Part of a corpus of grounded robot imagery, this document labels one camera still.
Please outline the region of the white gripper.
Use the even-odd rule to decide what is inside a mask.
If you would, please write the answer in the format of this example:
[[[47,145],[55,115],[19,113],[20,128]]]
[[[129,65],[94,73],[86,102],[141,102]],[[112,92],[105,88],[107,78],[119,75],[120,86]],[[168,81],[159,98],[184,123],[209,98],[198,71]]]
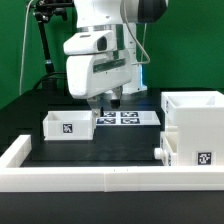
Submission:
[[[132,80],[130,54],[127,50],[95,55],[69,56],[66,62],[68,89],[75,99],[88,99],[93,116],[101,116],[97,95],[112,90],[110,104],[112,109],[120,107],[123,88]]]

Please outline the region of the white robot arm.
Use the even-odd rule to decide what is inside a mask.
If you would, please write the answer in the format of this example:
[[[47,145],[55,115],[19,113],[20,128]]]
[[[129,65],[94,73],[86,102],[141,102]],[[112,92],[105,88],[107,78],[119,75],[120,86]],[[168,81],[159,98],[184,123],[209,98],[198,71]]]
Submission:
[[[158,21],[169,0],[72,0],[78,32],[64,45],[69,92],[85,99],[95,117],[102,113],[98,96],[109,91],[111,104],[120,106],[123,86],[133,79],[138,64],[127,37],[131,26]]]

